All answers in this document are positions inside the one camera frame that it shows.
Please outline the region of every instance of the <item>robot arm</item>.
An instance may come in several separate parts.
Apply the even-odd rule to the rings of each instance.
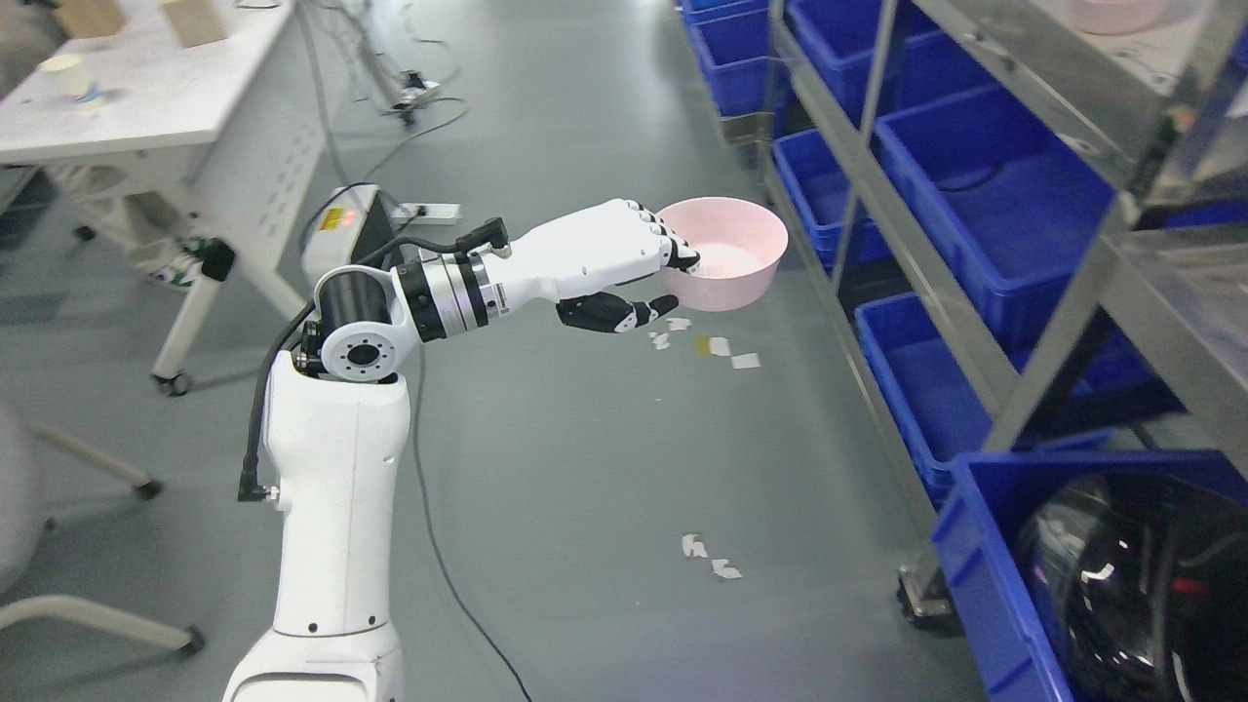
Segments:
[[[441,251],[389,270],[333,269],[316,286],[321,317],[303,327],[300,350],[281,351],[286,334],[270,349],[238,498],[267,500],[283,513],[277,607],[225,702],[402,700],[389,552],[396,457],[409,422],[398,373],[407,353],[539,297],[557,304],[565,325],[628,331],[676,299],[626,302],[604,287],[699,264],[684,240],[626,200],[544,224],[514,244],[492,220],[454,246],[426,245]],[[261,432],[280,478],[273,487],[257,478]]]
[[[427,252],[389,271],[342,266],[326,274],[314,296],[321,321],[305,334],[296,362],[305,372],[378,381],[416,345],[487,326],[535,299],[555,302],[564,325],[625,332],[671,311],[678,300],[629,302],[605,287],[663,266],[691,274],[699,262],[696,251],[631,200],[573,212],[514,242],[502,221],[492,220],[461,239],[456,252]]]

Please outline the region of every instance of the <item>caster wheel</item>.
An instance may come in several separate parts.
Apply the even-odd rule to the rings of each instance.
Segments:
[[[191,376],[186,373],[177,373],[173,377],[152,377],[156,378],[156,388],[166,397],[181,397],[191,391]]]
[[[186,646],[178,648],[177,652],[185,657],[190,657],[195,656],[200,651],[203,651],[203,632],[200,631],[200,627],[188,626],[186,627],[186,633],[191,637],[191,641],[186,642]]]
[[[146,502],[146,501],[156,497],[157,495],[160,495],[161,491],[165,490],[165,483],[161,482],[161,481],[158,481],[158,480],[152,478],[152,480],[150,480],[150,481],[147,481],[147,482],[145,482],[145,483],[142,483],[142,485],[140,485],[137,487],[131,488],[131,490],[134,490],[134,493],[135,493],[136,497],[139,497],[140,500],[142,500],[144,502]]]
[[[915,611],[906,595],[906,586],[897,578],[897,603],[901,605],[901,617],[906,623],[919,631],[931,632],[938,636],[958,636],[962,633],[962,622],[955,613],[932,615]]]

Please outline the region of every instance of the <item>pink bowl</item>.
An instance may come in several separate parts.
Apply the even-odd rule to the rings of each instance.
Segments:
[[[745,200],[695,197],[664,207],[659,216],[701,254],[701,267],[693,275],[663,269],[663,287],[703,312],[736,310],[763,297],[789,246],[780,217]]]
[[[1088,34],[1129,34],[1148,27],[1166,0],[1068,0],[1071,25]]]

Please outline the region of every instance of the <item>black fingertip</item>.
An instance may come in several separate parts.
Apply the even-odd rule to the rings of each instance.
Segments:
[[[655,297],[650,302],[650,307],[661,317],[668,312],[675,310],[680,306],[680,300],[675,295],[664,295],[663,297]]]

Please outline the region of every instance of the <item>robot finger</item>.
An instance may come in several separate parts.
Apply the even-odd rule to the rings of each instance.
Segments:
[[[638,216],[641,217],[641,221],[658,222],[660,225],[663,224],[663,217],[651,212],[645,205],[638,202],[636,200],[625,200],[624,204],[628,206],[629,210],[636,212]]]
[[[689,246],[689,242],[676,236],[668,225],[653,224],[650,231],[663,239],[663,265],[686,274],[695,272],[701,265],[701,254]]]
[[[560,300],[555,305],[559,321],[564,325],[600,331],[623,334],[653,322],[676,309],[679,301],[674,295],[664,295],[649,302],[629,302],[609,292],[597,292],[584,297]]]

